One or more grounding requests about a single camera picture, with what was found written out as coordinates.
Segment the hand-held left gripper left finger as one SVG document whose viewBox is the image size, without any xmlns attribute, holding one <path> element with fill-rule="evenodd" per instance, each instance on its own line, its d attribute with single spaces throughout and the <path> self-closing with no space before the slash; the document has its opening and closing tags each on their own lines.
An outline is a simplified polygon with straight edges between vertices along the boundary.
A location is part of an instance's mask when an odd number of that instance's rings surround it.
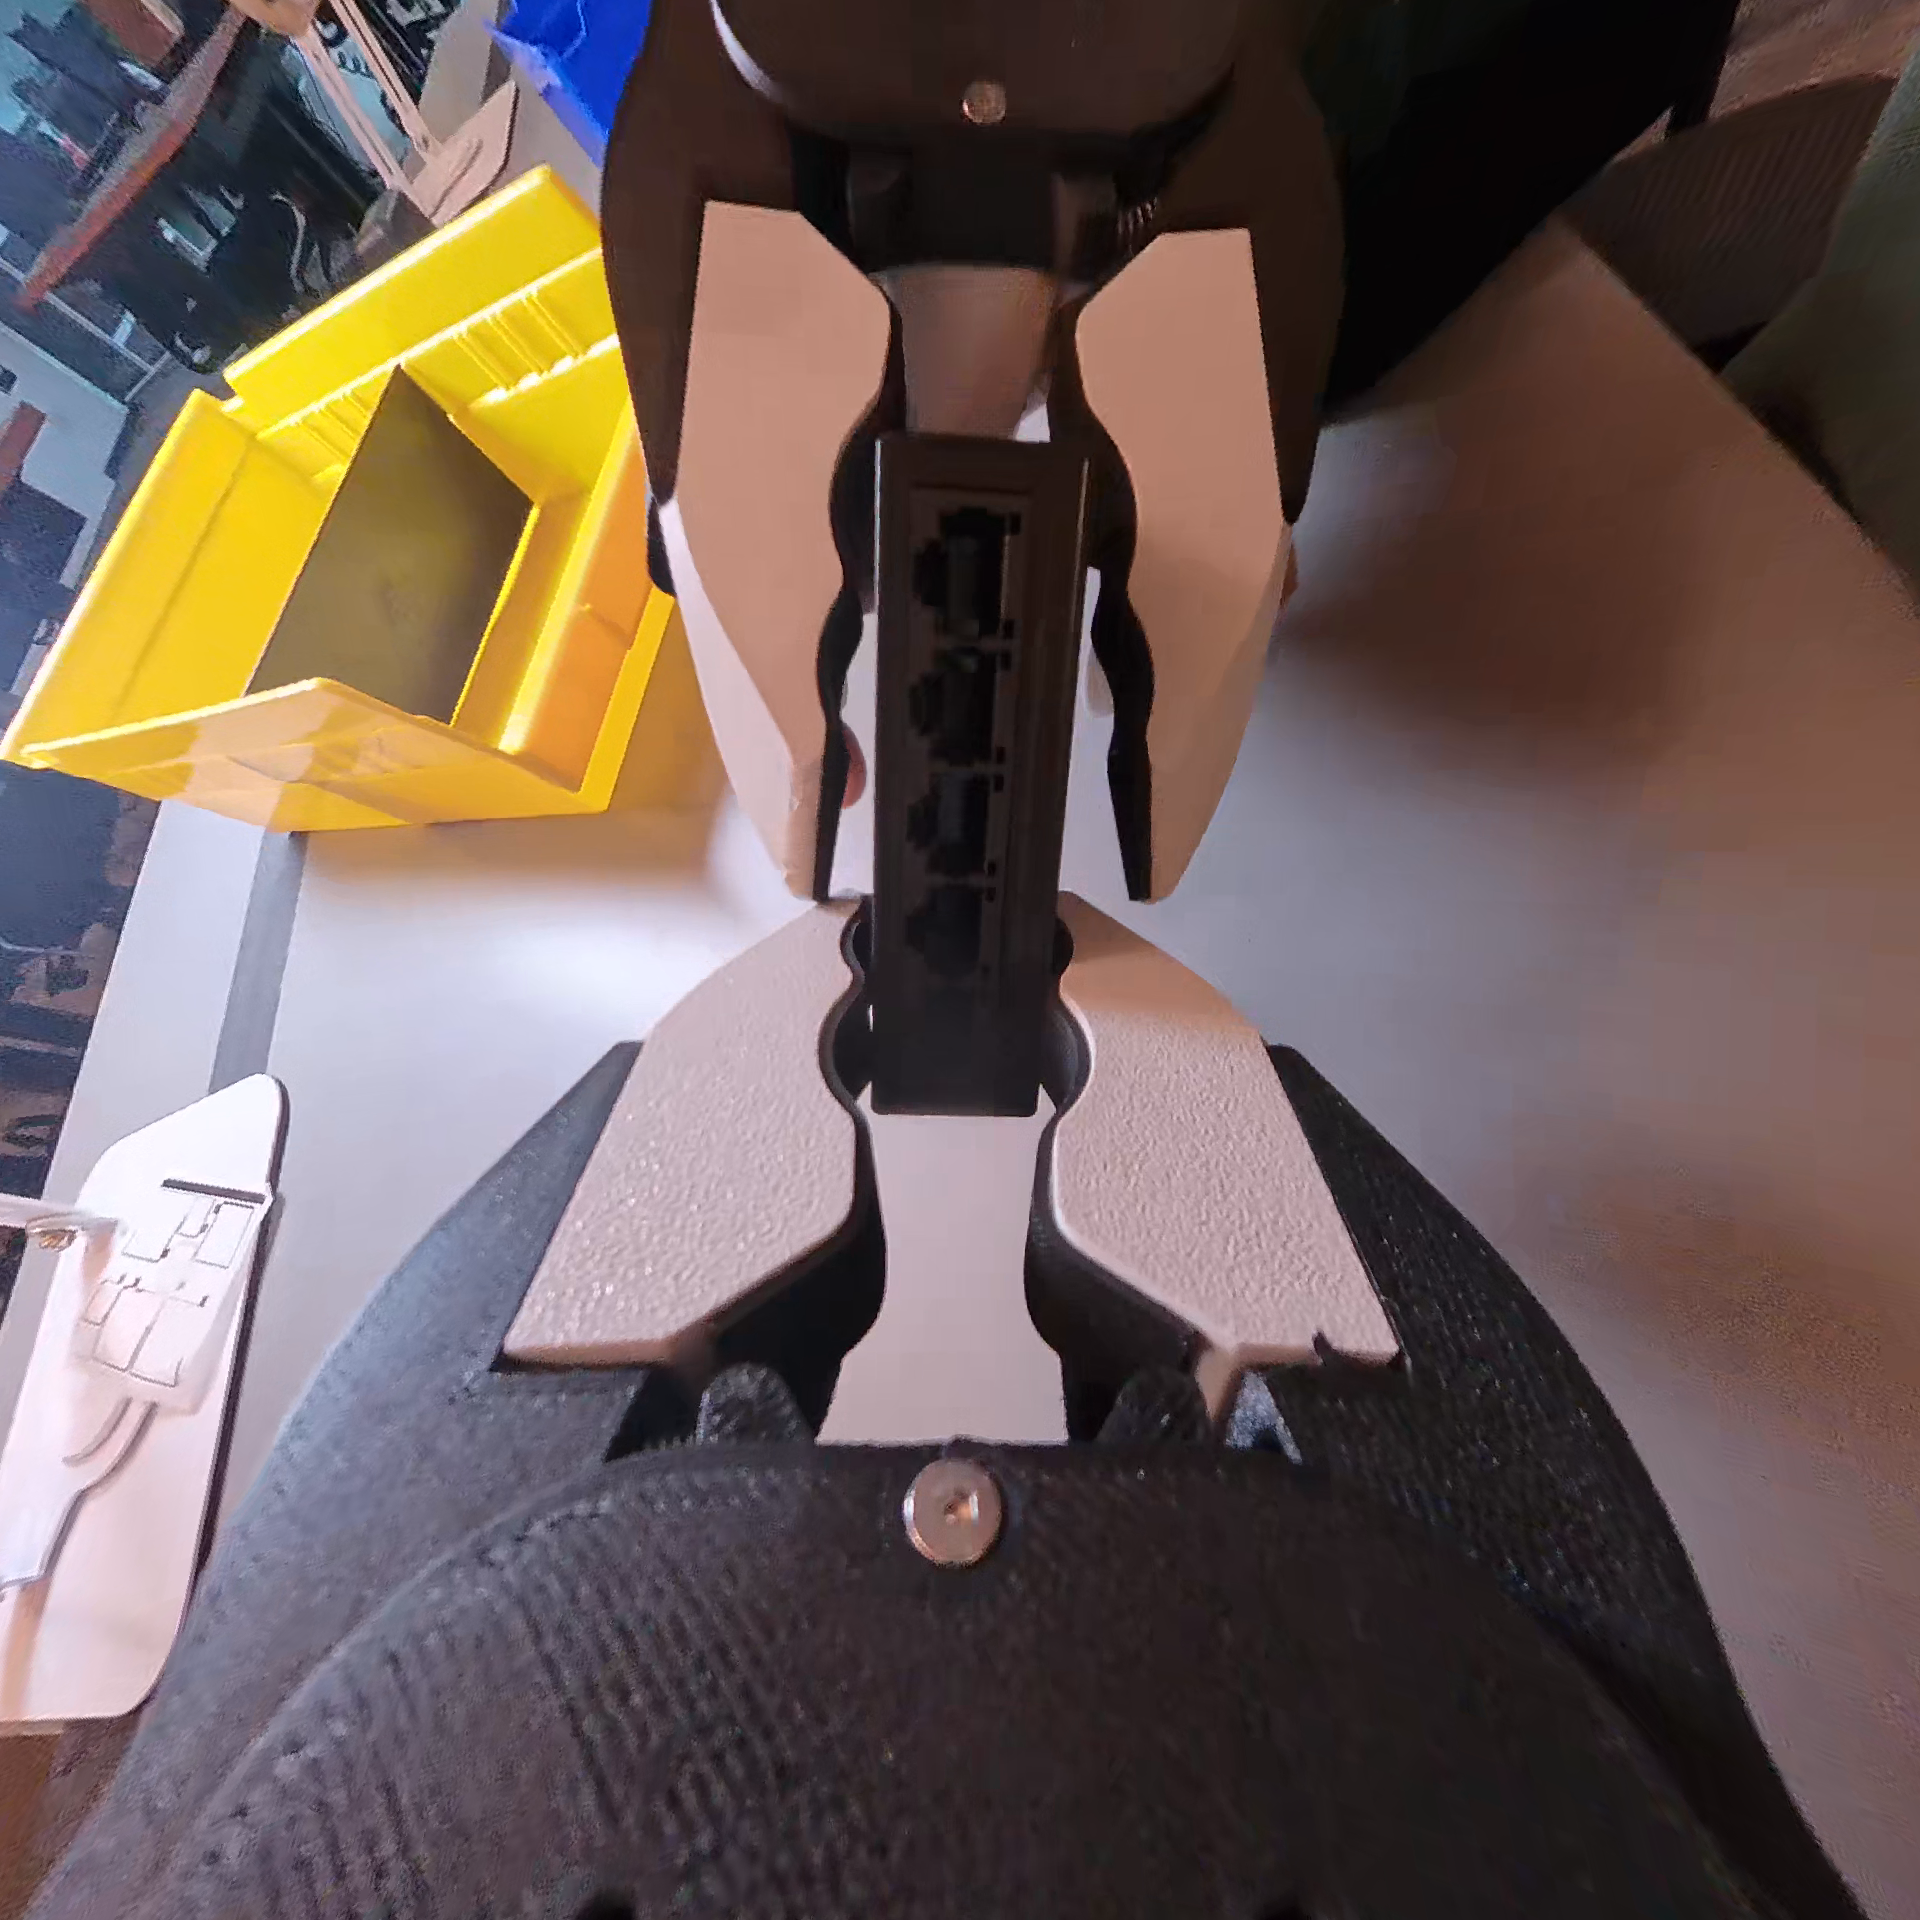
<svg viewBox="0 0 1920 1920">
<path fill-rule="evenodd" d="M 834 1041 L 862 1010 L 858 905 L 815 904 L 639 1044 L 502 1340 L 535 1370 L 773 1370 L 808 1430 L 872 1328 L 872 1151 Z"/>
</svg>

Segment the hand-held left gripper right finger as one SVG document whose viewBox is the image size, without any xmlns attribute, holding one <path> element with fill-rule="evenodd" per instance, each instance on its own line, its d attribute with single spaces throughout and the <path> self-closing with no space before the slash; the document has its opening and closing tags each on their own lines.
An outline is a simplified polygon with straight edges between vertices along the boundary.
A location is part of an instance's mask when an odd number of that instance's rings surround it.
<svg viewBox="0 0 1920 1920">
<path fill-rule="evenodd" d="M 1060 921 L 1031 1313 L 1069 1402 L 1162 1368 L 1220 1419 L 1247 1372 L 1396 1364 L 1400 1338 L 1260 1031 L 1086 899 L 1062 894 Z"/>
</svg>

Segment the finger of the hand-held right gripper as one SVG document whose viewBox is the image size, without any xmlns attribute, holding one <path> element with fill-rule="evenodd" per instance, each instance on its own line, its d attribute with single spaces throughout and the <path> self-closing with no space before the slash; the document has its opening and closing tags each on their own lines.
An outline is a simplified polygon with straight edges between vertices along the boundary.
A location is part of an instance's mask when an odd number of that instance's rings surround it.
<svg viewBox="0 0 1920 1920">
<path fill-rule="evenodd" d="M 1071 315 L 1066 370 L 1118 464 L 1094 657 L 1124 886 L 1156 904 L 1226 788 L 1288 582 L 1253 235 L 1154 239 Z"/>
<path fill-rule="evenodd" d="M 665 555 L 735 802 L 792 897 L 815 879 L 831 481 L 879 399 L 893 308 L 799 212 L 704 211 Z"/>
</svg>

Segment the black ethernet switch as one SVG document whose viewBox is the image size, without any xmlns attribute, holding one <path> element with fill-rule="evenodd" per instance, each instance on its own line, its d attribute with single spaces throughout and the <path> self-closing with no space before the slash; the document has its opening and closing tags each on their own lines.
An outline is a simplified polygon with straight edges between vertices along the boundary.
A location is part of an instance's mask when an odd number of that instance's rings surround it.
<svg viewBox="0 0 1920 1920">
<path fill-rule="evenodd" d="M 1060 972 L 1088 468 L 890 434 L 876 473 L 871 1106 L 1021 1119 Z"/>
</svg>

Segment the yellow plastic storage bin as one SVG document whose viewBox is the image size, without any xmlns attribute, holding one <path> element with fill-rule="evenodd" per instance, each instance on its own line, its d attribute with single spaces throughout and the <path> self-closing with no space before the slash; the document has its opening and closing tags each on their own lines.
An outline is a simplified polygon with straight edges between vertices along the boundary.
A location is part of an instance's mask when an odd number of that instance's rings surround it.
<svg viewBox="0 0 1920 1920">
<path fill-rule="evenodd" d="M 398 369 L 535 504 L 447 724 L 324 680 L 249 694 Z M 4 759 L 280 833 L 607 810 L 672 604 L 586 204 L 518 177 L 223 379 L 182 403 Z"/>
</svg>

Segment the blue plastic storage bin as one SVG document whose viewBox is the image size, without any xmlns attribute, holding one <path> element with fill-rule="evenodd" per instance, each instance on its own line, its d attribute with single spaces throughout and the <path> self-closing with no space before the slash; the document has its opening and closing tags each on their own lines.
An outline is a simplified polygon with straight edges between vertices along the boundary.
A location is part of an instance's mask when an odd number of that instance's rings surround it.
<svg viewBox="0 0 1920 1920">
<path fill-rule="evenodd" d="M 653 2 L 508 2 L 494 39 L 590 160 L 604 163 Z"/>
</svg>

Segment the grey metal bin divider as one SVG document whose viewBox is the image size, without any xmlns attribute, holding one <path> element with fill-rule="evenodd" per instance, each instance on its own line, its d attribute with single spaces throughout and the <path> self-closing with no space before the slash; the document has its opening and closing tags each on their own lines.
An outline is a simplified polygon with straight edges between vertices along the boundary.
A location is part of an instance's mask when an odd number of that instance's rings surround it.
<svg viewBox="0 0 1920 1920">
<path fill-rule="evenodd" d="M 390 374 L 246 694 L 330 682 L 447 724 L 535 504 Z"/>
</svg>

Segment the cardboard piece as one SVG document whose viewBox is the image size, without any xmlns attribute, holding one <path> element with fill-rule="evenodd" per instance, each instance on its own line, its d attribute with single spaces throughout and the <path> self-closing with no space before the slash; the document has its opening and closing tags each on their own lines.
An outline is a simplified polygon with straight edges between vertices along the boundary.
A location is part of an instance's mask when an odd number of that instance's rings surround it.
<svg viewBox="0 0 1920 1920">
<path fill-rule="evenodd" d="M 502 177 L 518 86 L 482 6 L 223 6 L 278 42 L 319 129 L 390 199 L 446 226 Z"/>
</svg>

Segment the green upholstered chair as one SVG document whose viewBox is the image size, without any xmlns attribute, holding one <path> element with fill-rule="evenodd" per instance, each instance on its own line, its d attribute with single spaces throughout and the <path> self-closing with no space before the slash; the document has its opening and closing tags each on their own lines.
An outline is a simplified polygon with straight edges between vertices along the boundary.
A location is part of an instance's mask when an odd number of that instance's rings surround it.
<svg viewBox="0 0 1920 1920">
<path fill-rule="evenodd" d="M 1814 275 L 1720 377 L 1917 588 L 1914 55 Z"/>
</svg>

